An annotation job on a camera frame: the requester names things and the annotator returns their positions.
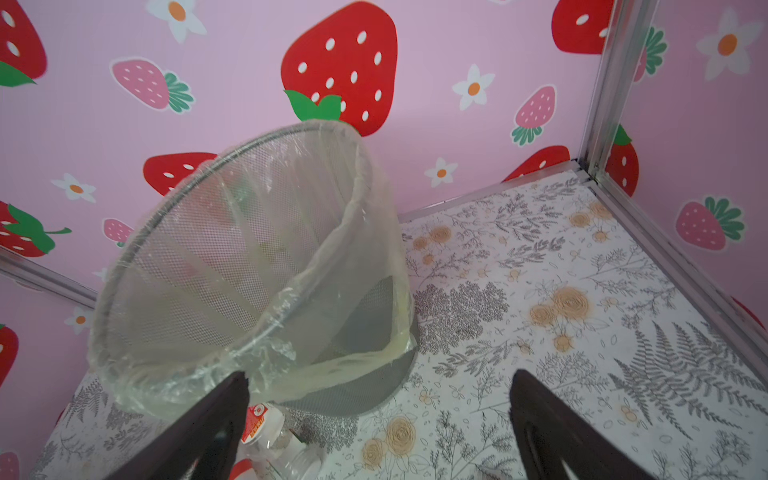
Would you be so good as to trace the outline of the white bottle with red cap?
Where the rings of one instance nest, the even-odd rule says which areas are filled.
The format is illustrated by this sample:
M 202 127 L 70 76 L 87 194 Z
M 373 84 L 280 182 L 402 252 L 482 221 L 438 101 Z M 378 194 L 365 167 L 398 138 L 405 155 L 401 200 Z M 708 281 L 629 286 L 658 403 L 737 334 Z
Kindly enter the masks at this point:
M 249 459 L 235 463 L 229 475 L 229 480 L 259 480 L 259 477 Z

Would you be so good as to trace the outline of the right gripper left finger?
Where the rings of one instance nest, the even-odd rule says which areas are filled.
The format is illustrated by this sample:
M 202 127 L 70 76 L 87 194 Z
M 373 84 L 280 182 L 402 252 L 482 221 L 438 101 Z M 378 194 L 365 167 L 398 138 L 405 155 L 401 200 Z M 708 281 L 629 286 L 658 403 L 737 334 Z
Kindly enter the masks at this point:
M 234 372 L 111 479 L 227 479 L 245 430 L 248 380 Z

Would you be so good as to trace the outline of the bottle with red white label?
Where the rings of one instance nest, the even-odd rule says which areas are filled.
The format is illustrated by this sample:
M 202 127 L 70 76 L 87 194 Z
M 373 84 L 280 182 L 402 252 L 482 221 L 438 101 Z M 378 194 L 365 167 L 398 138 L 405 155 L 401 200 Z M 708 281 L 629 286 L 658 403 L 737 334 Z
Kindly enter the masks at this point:
M 241 451 L 271 479 L 317 479 L 323 464 L 322 450 L 301 441 L 288 428 L 285 414 L 267 404 L 247 408 Z

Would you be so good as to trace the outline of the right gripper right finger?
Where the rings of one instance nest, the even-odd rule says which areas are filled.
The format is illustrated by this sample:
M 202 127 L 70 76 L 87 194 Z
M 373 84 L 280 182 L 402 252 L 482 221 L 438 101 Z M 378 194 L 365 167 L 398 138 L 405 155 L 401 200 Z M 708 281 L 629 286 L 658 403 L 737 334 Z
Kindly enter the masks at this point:
M 649 479 L 651 475 L 600 435 L 530 372 L 519 369 L 509 417 L 529 479 Z

